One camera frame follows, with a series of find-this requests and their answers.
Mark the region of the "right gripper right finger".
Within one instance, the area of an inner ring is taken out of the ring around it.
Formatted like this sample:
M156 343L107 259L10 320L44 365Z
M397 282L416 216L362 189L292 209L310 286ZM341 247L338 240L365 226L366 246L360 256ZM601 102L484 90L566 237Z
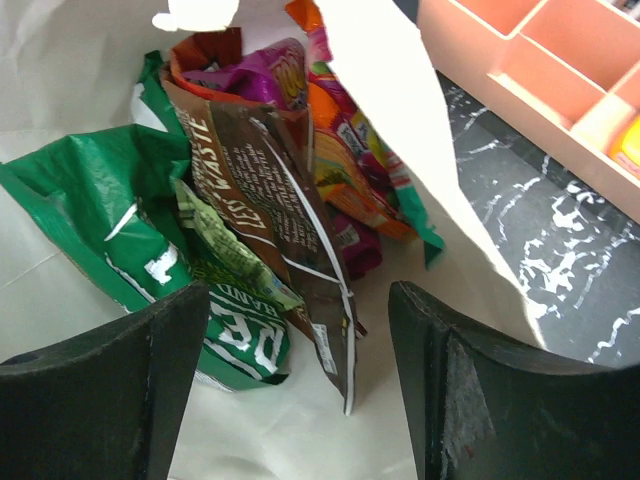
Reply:
M391 285L392 343L421 479L635 479L639 369L513 339Z

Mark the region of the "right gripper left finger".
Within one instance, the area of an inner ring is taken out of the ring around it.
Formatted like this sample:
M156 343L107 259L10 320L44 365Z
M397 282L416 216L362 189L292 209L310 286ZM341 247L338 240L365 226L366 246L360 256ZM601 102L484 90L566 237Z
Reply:
M208 311L195 282L2 362L2 478L167 478Z

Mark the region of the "green chips bag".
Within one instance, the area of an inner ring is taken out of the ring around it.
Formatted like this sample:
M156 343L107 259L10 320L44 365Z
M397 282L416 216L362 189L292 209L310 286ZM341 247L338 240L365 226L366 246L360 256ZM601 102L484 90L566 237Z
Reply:
M145 56L133 124L68 135L11 161L1 169L2 186L128 311L203 281L209 313L198 380L230 392L280 384L288 375L287 311L181 224L174 181L187 184L191 153L160 84L163 63L158 51Z

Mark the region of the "brown kettle chips bag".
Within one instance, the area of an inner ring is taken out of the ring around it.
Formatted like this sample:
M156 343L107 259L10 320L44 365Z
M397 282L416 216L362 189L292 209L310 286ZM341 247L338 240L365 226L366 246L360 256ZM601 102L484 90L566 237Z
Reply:
M192 147L194 189L304 303L294 325L315 343L345 414L356 392L357 314L333 224L307 169L307 111L205 100L164 79Z

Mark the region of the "brown paper bag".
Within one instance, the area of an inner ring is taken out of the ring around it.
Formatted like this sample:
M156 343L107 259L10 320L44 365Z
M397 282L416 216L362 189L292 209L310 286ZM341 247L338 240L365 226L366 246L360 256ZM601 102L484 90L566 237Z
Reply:
M319 5L331 67L403 159L446 242L432 268L421 245L389 243L354 285L358 344L351 415L311 342L292 336L294 369L276 387L226 393L195 382L174 479L412 479L413 452L389 331L390 285L408 280L452 308L533 346L530 301L459 186L447 104L421 33L391 1ZM195 26L233 24L252 51L302 32L280 1L5 1L1 5L1 158L65 135L130 122L144 55Z

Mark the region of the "red doritos bag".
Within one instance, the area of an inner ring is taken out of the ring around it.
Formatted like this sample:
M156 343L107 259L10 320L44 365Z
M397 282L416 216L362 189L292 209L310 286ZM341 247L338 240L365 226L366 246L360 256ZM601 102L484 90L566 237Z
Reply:
M226 67L242 59L242 31L230 27L224 31L194 33L169 51L169 71L174 83L185 91L214 102L243 103L238 95L211 90L186 80L184 73L200 70L213 62Z

